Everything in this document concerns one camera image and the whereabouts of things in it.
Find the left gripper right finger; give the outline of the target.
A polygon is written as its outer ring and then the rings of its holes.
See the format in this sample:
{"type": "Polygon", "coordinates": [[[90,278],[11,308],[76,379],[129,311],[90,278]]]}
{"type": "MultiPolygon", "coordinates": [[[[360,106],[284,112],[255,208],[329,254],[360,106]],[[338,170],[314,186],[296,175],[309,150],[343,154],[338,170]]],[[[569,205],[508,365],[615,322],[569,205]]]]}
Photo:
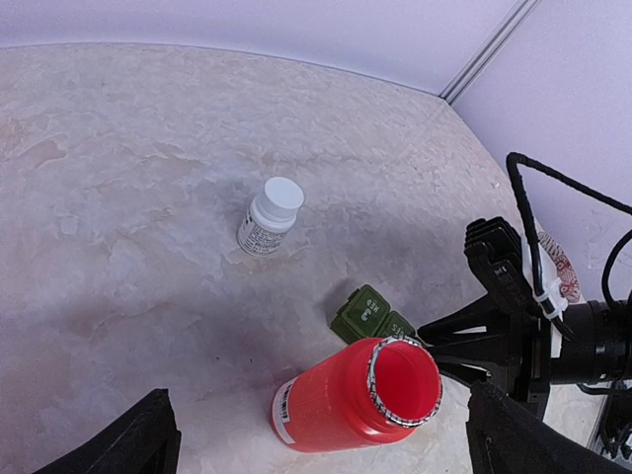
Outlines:
{"type": "Polygon", "coordinates": [[[471,386],[468,410],[466,432],[475,474],[627,471],[552,430],[487,382],[471,386]]]}

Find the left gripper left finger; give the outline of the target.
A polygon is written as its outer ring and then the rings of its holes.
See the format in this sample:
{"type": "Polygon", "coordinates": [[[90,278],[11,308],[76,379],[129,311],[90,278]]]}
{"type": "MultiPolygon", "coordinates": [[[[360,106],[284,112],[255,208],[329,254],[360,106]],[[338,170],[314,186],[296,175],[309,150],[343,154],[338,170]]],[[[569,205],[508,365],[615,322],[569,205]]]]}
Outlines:
{"type": "Polygon", "coordinates": [[[154,389],[45,473],[175,473],[182,433],[167,389],[154,389]]]}

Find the green weekly pill organizer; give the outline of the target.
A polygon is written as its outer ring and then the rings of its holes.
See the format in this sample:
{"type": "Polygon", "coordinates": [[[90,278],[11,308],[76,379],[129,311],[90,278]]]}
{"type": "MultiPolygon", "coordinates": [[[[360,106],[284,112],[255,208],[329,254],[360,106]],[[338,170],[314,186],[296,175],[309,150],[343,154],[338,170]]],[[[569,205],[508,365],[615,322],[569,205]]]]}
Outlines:
{"type": "Polygon", "coordinates": [[[330,329],[348,345],[367,338],[417,337],[416,329],[368,284],[349,296],[330,329]]]}

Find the orange pill bottle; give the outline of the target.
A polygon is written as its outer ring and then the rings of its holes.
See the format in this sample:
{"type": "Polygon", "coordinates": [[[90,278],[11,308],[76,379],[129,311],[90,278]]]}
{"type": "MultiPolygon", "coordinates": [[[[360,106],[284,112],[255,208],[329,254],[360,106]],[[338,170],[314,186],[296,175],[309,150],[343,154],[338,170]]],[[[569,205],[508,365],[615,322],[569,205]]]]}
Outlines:
{"type": "Polygon", "coordinates": [[[442,391],[435,360],[417,340],[367,338],[285,382],[271,425],[303,453],[391,444],[436,414],[442,391]]]}

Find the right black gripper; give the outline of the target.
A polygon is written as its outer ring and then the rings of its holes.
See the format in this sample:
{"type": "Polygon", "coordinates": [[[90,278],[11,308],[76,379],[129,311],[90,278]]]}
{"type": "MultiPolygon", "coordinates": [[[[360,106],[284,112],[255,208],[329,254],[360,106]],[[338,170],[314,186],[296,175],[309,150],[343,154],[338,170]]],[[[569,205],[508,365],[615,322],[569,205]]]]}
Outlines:
{"type": "Polygon", "coordinates": [[[430,348],[441,375],[466,387],[490,382],[542,420],[550,393],[551,327],[531,298],[491,290],[462,309],[421,326],[417,337],[428,346],[468,341],[500,324],[494,352],[481,348],[430,348]]]}

